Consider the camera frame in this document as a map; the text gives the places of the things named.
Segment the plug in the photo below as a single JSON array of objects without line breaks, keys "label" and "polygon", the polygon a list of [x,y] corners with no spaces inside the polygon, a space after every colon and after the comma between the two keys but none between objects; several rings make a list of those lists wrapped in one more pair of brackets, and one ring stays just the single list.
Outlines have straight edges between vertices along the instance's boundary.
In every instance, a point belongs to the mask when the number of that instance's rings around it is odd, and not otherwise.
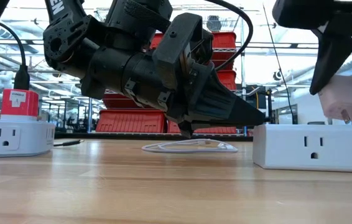
[{"label": "plug", "polygon": [[16,72],[14,77],[14,89],[15,90],[29,90],[29,74],[28,67],[20,65],[19,70]]},{"label": "plug", "polygon": [[352,121],[352,77],[334,75],[318,95],[327,118]]}]

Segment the bolt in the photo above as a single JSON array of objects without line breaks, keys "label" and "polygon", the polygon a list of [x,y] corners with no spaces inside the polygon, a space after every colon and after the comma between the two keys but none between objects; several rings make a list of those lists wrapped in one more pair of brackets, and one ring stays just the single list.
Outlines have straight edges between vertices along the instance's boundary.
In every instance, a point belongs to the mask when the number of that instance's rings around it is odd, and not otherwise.
[{"label": "bolt", "polygon": [[176,37],[176,36],[177,36],[177,33],[176,33],[175,31],[172,31],[169,36],[172,37],[172,38],[173,38],[173,37]]}]

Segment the white power plug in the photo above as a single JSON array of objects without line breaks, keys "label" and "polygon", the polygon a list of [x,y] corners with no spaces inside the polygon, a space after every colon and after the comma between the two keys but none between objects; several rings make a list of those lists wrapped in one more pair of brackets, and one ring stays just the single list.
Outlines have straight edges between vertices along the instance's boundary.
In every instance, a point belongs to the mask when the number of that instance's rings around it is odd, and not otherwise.
[{"label": "white power plug", "polygon": [[352,77],[334,75],[318,95],[327,118],[352,121]]}]

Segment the power strip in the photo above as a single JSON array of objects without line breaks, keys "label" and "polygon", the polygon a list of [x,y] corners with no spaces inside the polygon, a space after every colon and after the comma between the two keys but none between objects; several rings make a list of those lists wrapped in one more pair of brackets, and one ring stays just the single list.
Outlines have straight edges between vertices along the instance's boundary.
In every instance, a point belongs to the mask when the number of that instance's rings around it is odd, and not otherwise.
[{"label": "power strip", "polygon": [[257,126],[253,161],[265,169],[352,172],[352,126]]},{"label": "power strip", "polygon": [[0,157],[34,156],[53,148],[54,124],[0,120]]}]

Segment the wooden surface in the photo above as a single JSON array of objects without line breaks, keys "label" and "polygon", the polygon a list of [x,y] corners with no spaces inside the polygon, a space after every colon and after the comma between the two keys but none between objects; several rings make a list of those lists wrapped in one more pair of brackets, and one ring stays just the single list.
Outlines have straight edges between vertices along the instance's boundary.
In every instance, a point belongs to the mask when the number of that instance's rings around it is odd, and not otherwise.
[{"label": "wooden surface", "polygon": [[352,174],[263,170],[237,154],[97,140],[0,159],[0,223],[352,223]]}]

